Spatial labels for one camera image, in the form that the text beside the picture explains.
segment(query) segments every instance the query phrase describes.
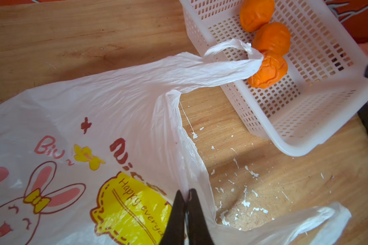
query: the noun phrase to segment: dried persimmon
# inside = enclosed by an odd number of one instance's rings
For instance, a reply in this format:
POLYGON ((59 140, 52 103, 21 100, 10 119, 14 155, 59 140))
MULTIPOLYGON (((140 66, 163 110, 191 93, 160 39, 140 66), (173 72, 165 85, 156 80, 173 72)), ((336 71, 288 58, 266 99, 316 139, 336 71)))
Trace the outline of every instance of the dried persimmon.
POLYGON ((280 81, 288 72, 288 63, 282 55, 274 51, 261 52, 264 56, 262 65, 257 73, 248 78, 248 84, 255 88, 266 89, 280 81))
POLYGON ((271 50, 277 54, 286 55, 290 48, 290 38, 289 29, 284 24, 268 23, 256 33, 252 47, 260 52, 271 50))
POLYGON ((274 6, 274 0, 245 0, 240 8, 240 22, 244 31, 257 31, 270 22, 274 6))

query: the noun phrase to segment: white plastic bag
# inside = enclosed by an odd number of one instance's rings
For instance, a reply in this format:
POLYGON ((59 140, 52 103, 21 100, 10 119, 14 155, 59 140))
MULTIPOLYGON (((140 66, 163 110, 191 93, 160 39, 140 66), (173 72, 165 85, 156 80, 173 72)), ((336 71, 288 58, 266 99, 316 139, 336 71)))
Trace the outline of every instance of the white plastic bag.
POLYGON ((216 245, 289 244, 327 219, 312 244, 333 244, 350 218, 339 203, 246 232, 215 222, 208 173, 182 127, 179 98, 200 87, 246 79, 262 60, 249 44, 230 40, 210 48, 205 58, 181 53, 29 89, 2 103, 0 245, 137 244, 120 236, 122 230, 104 233, 101 224, 107 219, 96 218, 104 212, 96 209, 99 198, 111 190, 109 181, 119 171, 165 194, 168 201, 178 189, 186 196, 189 188, 196 188, 216 245), (249 59, 207 61, 228 47, 246 50, 249 59))

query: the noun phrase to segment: orange fabric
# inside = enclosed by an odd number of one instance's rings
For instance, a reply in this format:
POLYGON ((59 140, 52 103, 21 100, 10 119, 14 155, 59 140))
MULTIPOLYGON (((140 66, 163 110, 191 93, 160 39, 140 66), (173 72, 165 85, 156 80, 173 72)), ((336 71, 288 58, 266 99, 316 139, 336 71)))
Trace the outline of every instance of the orange fabric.
POLYGON ((368 0, 331 0, 327 5, 357 43, 368 42, 368 0))
POLYGON ((290 48, 289 29, 280 22, 268 23, 260 28, 252 42, 252 47, 260 52, 271 50, 286 55, 290 48))
POLYGON ((255 88, 266 89, 280 81, 288 72, 288 63, 273 51, 261 52, 264 56, 262 65, 254 76, 248 78, 248 84, 255 88))
POLYGON ((244 31, 257 31, 270 22, 274 6, 274 0, 246 0, 240 9, 240 22, 244 31))

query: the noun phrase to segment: printed bunny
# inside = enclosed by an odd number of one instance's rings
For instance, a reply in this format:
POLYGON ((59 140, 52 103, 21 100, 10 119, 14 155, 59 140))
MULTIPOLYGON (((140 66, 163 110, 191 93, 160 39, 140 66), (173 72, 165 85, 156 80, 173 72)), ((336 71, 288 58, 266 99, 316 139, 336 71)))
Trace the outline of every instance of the printed bunny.
POLYGON ((59 212, 74 204, 84 193, 85 184, 72 184, 43 195, 55 173, 56 163, 44 162, 31 174, 24 196, 0 206, 0 245, 28 244, 41 214, 59 212))

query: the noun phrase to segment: wooden table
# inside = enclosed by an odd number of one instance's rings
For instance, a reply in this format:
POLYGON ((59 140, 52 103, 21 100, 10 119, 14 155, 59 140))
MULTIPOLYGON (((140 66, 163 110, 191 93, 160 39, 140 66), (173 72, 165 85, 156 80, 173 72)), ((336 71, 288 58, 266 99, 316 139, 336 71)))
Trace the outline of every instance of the wooden table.
MULTIPOLYGON (((187 37, 178 0, 0 7, 0 103, 35 86, 184 51, 197 53, 187 37)), ((293 158, 251 135, 219 87, 182 95, 181 103, 199 136, 194 140, 199 154, 209 173, 215 171, 211 186, 217 206, 222 202, 217 217, 228 210, 231 226, 248 230, 272 218, 339 201, 353 218, 338 244, 368 244, 368 137, 357 116, 310 154, 293 158), (245 166, 259 178, 252 178, 245 166), (241 204, 244 185, 251 202, 247 211, 241 204), (253 207, 269 212, 250 216, 253 207)), ((184 115, 182 119, 191 135, 184 115)), ((294 243, 308 244, 314 235, 315 231, 300 235, 294 243)))

